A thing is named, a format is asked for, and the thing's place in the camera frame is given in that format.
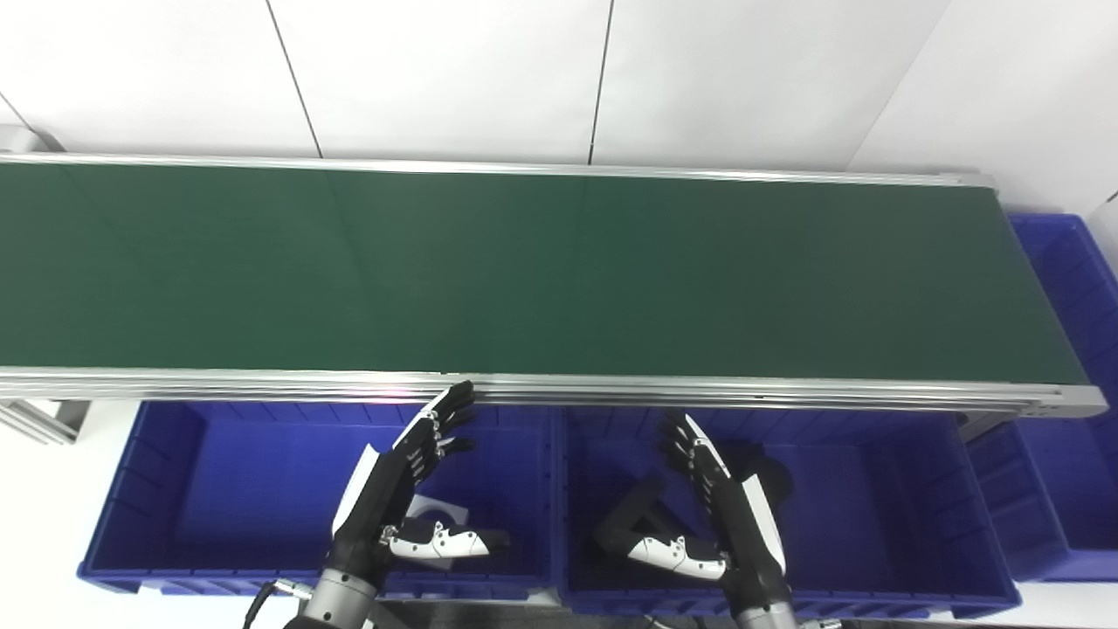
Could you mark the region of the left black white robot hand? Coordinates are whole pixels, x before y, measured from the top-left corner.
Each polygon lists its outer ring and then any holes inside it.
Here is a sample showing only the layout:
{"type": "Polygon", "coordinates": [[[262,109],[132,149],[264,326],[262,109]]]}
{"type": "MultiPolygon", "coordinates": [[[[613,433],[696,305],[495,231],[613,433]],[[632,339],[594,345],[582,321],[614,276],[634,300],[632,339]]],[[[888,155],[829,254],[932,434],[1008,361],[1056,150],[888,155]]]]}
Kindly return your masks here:
{"type": "Polygon", "coordinates": [[[471,439],[451,432],[474,418],[474,401],[471,381],[452,384],[421,407],[386,451],[366,447],[343,490],[324,570],[380,587],[395,560],[444,562],[506,552],[511,540],[503,530],[407,515],[416,488],[439,463],[473,449],[471,439]]]}

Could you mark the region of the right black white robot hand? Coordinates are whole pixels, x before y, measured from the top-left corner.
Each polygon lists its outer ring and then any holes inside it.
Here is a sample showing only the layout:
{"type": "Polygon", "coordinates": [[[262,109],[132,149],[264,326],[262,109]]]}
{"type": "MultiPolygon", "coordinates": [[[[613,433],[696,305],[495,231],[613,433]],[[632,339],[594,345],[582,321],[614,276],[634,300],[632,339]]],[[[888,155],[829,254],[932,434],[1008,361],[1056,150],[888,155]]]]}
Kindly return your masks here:
{"type": "Polygon", "coordinates": [[[759,445],[731,446],[722,452],[680,409],[667,409],[659,429],[660,452],[690,482],[716,539],[625,533],[620,553],[679,576],[719,583],[735,614],[790,606],[774,506],[790,493],[790,477],[780,463],[759,445]]]}

